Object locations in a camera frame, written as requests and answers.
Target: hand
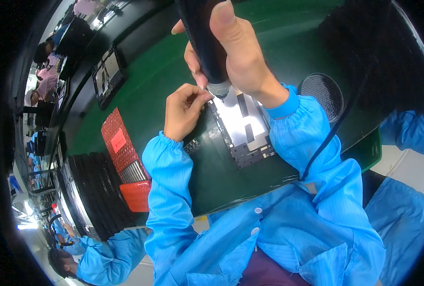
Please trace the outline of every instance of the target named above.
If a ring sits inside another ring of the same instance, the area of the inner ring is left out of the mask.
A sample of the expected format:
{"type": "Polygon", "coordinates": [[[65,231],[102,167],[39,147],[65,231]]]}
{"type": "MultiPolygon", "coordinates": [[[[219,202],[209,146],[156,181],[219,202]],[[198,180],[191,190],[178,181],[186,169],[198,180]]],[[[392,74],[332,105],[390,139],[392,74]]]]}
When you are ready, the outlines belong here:
{"type": "Polygon", "coordinates": [[[64,229],[67,231],[67,233],[71,236],[71,237],[75,237],[75,234],[73,233],[73,229],[72,226],[69,225],[68,223],[61,223],[64,227],[64,229]]]}
{"type": "Polygon", "coordinates": [[[182,141],[195,128],[201,109],[212,98],[213,95],[197,86],[185,83],[179,87],[166,100],[164,136],[182,141]]]}
{"type": "MultiPolygon", "coordinates": [[[[210,30],[226,50],[226,70],[232,85],[260,101],[266,108],[283,104],[288,96],[266,66],[263,53],[249,21],[237,18],[230,0],[218,3],[210,16],[210,30]]],[[[185,31],[182,21],[172,34],[185,31]]],[[[188,42],[185,55],[191,73],[200,87],[207,85],[196,54],[188,42]]]]}

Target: electric screwdriver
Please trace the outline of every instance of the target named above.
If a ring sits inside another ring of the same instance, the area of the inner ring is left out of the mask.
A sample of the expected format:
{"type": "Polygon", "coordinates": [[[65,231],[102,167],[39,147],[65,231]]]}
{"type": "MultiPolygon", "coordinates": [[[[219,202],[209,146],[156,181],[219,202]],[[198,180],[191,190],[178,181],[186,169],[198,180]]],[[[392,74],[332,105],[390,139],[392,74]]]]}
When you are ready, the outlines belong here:
{"type": "Polygon", "coordinates": [[[210,30],[212,9],[224,0],[175,0],[191,46],[208,80],[207,89],[219,99],[228,95],[226,51],[210,30]]]}

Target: mesh grille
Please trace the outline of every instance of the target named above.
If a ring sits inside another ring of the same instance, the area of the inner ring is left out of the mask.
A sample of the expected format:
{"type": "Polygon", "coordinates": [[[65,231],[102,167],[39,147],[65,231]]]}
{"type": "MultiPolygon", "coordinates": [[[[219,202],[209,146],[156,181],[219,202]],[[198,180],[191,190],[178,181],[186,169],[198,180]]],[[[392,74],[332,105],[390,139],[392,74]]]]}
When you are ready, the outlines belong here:
{"type": "Polygon", "coordinates": [[[313,96],[323,107],[329,123],[339,119],[344,108],[344,98],[337,83],[325,74],[308,76],[301,86],[301,94],[313,96]]]}

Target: pink uniform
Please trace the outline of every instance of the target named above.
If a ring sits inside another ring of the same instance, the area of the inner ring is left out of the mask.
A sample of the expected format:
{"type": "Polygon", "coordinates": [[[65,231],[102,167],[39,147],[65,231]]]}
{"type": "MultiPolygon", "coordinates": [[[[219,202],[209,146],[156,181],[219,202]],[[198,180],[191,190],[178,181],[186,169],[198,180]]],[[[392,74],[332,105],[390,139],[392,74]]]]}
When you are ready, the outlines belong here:
{"type": "Polygon", "coordinates": [[[51,77],[47,77],[41,81],[36,91],[42,99],[45,99],[45,95],[47,94],[48,90],[54,89],[56,87],[56,83],[58,83],[57,74],[51,77]]]}
{"type": "Polygon", "coordinates": [[[46,67],[44,67],[43,69],[41,69],[37,73],[37,76],[41,77],[42,79],[46,79],[48,77],[51,77],[51,76],[58,74],[58,60],[59,60],[59,58],[50,54],[48,56],[48,60],[49,60],[48,65],[46,67]]]}
{"type": "Polygon", "coordinates": [[[78,0],[73,6],[73,12],[75,15],[84,14],[91,15],[97,8],[97,3],[91,0],[78,0]]]}

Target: white cap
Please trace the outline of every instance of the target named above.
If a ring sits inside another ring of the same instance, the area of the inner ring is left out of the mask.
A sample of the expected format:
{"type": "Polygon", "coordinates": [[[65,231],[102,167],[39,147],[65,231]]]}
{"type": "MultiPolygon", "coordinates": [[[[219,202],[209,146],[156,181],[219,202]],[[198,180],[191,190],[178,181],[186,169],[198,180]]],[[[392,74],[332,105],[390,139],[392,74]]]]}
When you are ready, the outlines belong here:
{"type": "Polygon", "coordinates": [[[34,89],[29,89],[24,95],[24,106],[32,106],[31,104],[31,95],[34,89]]]}

